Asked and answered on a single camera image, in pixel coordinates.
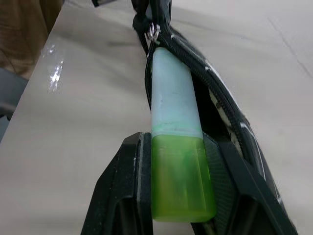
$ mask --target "zipper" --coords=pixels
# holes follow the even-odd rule
[[[152,64],[152,54],[157,47],[165,47],[178,57],[186,66],[188,66],[189,69],[201,80],[201,82],[213,93],[230,121],[244,158],[253,167],[255,167],[262,176],[264,175],[265,177],[265,173],[262,172],[262,163],[260,161],[256,161],[256,158],[253,157],[254,148],[245,144],[247,142],[251,143],[251,140],[247,139],[248,136],[241,128],[241,124],[246,123],[247,126],[249,126],[248,122],[240,111],[230,91],[227,89],[218,73],[206,61],[205,57],[192,47],[182,35],[167,25],[152,23],[148,31],[148,39],[152,43],[149,48],[145,76],[149,105],[151,106],[151,81],[149,82],[147,78],[151,78],[151,71],[149,70]]]

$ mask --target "zipper pull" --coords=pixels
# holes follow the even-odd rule
[[[161,32],[160,25],[151,23],[148,30],[148,39],[159,45],[160,42],[157,40],[157,38],[160,32]]]

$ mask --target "white table surface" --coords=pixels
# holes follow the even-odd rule
[[[300,234],[312,234],[310,49],[286,30],[278,8],[242,15],[243,0],[210,1],[206,9],[198,0],[192,11],[186,2],[173,2],[173,26],[219,71],[252,124],[290,218]],[[94,185],[124,138],[150,131],[133,16],[130,2],[63,7],[0,144],[0,234],[80,234]],[[188,224],[154,228],[156,235],[192,233]]]

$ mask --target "zipper teeth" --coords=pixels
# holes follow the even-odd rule
[[[224,97],[224,94],[222,93],[222,91],[220,91],[220,88],[217,87],[218,85],[216,84],[212,84],[211,82],[209,82],[208,79],[206,79],[202,73],[200,72],[199,69],[199,65],[193,66],[192,62],[190,62],[190,60],[188,60],[187,56],[183,55],[182,53],[180,53],[175,47],[173,47],[171,45],[171,43],[169,43],[168,39],[166,37],[163,36],[163,34],[160,32],[158,39],[161,41],[161,43],[163,43],[166,47],[168,47],[172,52],[174,52],[176,55],[180,55],[180,59],[182,59],[183,63],[185,63],[187,66],[189,66],[190,68],[195,68],[194,69],[194,73],[196,74],[196,76],[198,76],[201,81],[211,90],[211,92],[214,94],[214,96],[216,97],[216,99],[218,100],[218,102],[220,103],[221,107],[223,108],[223,110],[225,111],[226,116],[229,119],[229,122],[231,123],[233,130],[237,136],[238,139],[238,143],[240,145],[240,148],[243,152],[244,158],[246,160],[249,161],[249,163],[251,163],[252,165],[253,162],[251,161],[250,158],[247,159],[247,157],[249,156],[248,154],[245,154],[245,149],[243,148],[243,137],[242,137],[242,133],[239,131],[239,126],[238,123],[240,123],[240,119],[236,117],[236,115],[234,114],[235,111],[231,110],[231,108],[229,108],[229,104],[227,104],[227,101],[225,101],[224,99],[227,99],[226,97],[223,99],[221,97]]]

